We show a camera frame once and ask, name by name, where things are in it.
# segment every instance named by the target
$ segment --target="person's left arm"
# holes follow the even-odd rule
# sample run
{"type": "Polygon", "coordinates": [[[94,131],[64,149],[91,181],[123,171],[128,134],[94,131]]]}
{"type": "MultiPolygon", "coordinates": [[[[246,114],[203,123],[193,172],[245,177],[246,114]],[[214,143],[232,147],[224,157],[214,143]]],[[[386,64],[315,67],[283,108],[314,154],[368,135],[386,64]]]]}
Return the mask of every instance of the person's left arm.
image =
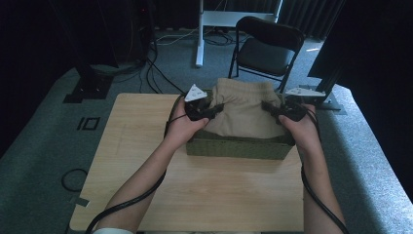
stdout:
{"type": "MultiPolygon", "coordinates": [[[[164,140],[143,165],[115,193],[106,209],[140,196],[152,188],[166,171],[173,153],[187,142],[197,130],[207,124],[208,119],[192,122],[187,116],[180,117],[184,114],[184,101],[181,99],[172,117],[172,119],[176,119],[169,124],[168,133],[164,140]]],[[[112,227],[135,233],[154,195],[155,193],[152,193],[141,202],[103,218],[97,224],[96,229],[112,227]]]]}

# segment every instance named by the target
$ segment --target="fabric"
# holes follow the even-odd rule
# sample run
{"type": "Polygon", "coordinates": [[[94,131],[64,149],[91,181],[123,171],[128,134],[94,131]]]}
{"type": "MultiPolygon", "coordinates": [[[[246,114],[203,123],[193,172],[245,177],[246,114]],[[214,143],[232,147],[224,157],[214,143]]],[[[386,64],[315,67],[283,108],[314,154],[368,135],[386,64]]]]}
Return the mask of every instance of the fabric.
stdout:
{"type": "Polygon", "coordinates": [[[212,89],[212,103],[224,103],[224,110],[209,121],[205,131],[223,137],[271,138],[285,134],[273,116],[261,108],[265,100],[280,106],[271,82],[246,83],[219,78],[212,89]]]}
{"type": "Polygon", "coordinates": [[[118,229],[118,228],[100,228],[94,232],[94,234],[133,234],[128,230],[118,229]]]}

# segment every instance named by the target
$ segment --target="hand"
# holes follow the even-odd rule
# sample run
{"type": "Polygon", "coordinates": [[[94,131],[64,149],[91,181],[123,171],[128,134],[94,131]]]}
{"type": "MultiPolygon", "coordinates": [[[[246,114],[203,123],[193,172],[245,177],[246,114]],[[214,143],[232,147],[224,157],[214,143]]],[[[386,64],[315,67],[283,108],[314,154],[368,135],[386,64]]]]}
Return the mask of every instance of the hand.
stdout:
{"type": "MultiPolygon", "coordinates": [[[[313,105],[307,104],[304,107],[316,113],[316,108],[313,105]]],[[[299,122],[294,122],[283,115],[279,117],[279,120],[292,133],[300,150],[309,152],[320,149],[319,133],[308,115],[299,122]]]]}
{"type": "Polygon", "coordinates": [[[172,122],[166,135],[166,140],[170,140],[176,148],[191,139],[194,133],[204,128],[209,121],[208,118],[191,121],[185,114],[185,101],[182,98],[172,115],[172,122]]]}

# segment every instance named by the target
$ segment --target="forearm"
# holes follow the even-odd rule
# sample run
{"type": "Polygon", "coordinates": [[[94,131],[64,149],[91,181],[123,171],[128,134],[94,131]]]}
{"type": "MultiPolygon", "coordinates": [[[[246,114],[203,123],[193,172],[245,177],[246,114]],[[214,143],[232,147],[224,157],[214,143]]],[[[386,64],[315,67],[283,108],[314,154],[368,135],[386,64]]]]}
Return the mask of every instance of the forearm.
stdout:
{"type": "MultiPolygon", "coordinates": [[[[138,197],[148,191],[166,171],[170,159],[177,149],[170,140],[164,140],[149,156],[145,163],[122,185],[109,201],[106,209],[138,197]]],[[[151,204],[154,193],[141,202],[122,209],[105,217],[97,225],[102,227],[115,227],[136,232],[146,211],[151,204]]]]}
{"type": "MultiPolygon", "coordinates": [[[[316,146],[304,154],[304,172],[312,190],[325,206],[344,223],[340,206],[331,186],[321,147],[316,146]]],[[[342,233],[306,189],[304,191],[304,220],[305,233],[342,233]]]]}

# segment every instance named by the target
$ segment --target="woven basket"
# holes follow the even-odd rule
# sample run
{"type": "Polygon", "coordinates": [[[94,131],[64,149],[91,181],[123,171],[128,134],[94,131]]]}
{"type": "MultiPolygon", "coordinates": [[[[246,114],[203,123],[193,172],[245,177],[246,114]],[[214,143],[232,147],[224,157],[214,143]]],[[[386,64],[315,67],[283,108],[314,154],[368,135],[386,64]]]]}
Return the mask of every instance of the woven basket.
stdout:
{"type": "Polygon", "coordinates": [[[283,160],[294,145],[291,135],[260,139],[198,131],[186,143],[188,155],[283,160]]]}

